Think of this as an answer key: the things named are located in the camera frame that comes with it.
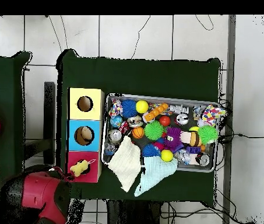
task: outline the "table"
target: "table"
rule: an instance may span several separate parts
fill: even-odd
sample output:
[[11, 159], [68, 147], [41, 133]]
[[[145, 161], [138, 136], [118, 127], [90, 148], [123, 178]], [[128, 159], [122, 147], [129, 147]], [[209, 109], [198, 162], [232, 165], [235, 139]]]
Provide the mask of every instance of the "table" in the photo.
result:
[[[65, 169], [67, 91], [97, 88], [105, 95], [126, 93], [176, 99], [217, 102], [220, 60], [205, 62], [143, 59], [80, 58], [65, 50], [57, 60], [57, 165]], [[214, 172], [176, 171], [151, 190], [134, 197], [138, 174], [129, 192], [121, 189], [116, 175], [103, 168], [98, 183], [73, 183], [72, 198], [151, 201], [203, 201], [213, 206]]]

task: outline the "orange toy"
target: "orange toy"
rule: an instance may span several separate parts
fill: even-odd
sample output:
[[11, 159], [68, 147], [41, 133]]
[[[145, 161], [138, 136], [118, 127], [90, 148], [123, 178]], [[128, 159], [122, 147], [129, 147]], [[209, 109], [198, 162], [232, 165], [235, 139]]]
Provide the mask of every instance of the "orange toy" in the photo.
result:
[[150, 113], [144, 115], [144, 118], [147, 122], [153, 120], [155, 117], [157, 117], [160, 113], [162, 113], [163, 111], [165, 111], [168, 108], [168, 104], [163, 103], [162, 105], [156, 107], [155, 109], [153, 109]]
[[143, 138], [144, 136], [144, 129], [142, 127], [137, 127], [132, 130], [132, 135], [134, 138]]

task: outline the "green table cover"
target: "green table cover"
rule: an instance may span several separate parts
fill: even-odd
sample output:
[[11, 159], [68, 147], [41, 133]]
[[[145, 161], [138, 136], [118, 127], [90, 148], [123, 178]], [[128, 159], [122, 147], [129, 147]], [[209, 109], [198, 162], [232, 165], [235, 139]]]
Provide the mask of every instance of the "green table cover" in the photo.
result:
[[[110, 58], [80, 58], [65, 50], [57, 60], [58, 114], [57, 161], [65, 168], [67, 90], [101, 89], [108, 93], [168, 97], [217, 102], [220, 61], [147, 61]], [[213, 205], [214, 173], [176, 171], [139, 197], [134, 197], [137, 176], [129, 192], [121, 189], [116, 175], [103, 168], [98, 183], [73, 183], [71, 197], [152, 201], [204, 201]]]
[[22, 171], [24, 144], [22, 70], [29, 52], [0, 57], [0, 187]]

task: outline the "yellow ball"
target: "yellow ball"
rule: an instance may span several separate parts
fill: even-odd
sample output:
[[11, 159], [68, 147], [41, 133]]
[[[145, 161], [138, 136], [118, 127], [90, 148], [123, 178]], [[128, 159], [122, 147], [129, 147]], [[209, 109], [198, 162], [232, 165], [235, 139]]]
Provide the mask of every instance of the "yellow ball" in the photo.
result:
[[136, 103], [136, 111], [138, 113], [146, 113], [148, 110], [148, 103], [145, 100], [139, 100]]
[[173, 159], [173, 153], [168, 149], [164, 149], [161, 151], [161, 158], [165, 162], [170, 162]]

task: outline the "orange ball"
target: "orange ball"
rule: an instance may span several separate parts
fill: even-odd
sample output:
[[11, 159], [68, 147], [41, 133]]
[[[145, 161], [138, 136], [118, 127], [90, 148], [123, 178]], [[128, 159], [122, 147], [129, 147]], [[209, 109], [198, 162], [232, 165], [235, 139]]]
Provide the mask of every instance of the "orange ball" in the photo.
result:
[[142, 127], [137, 127], [132, 130], [132, 135], [134, 138], [139, 139], [144, 136], [144, 129]]

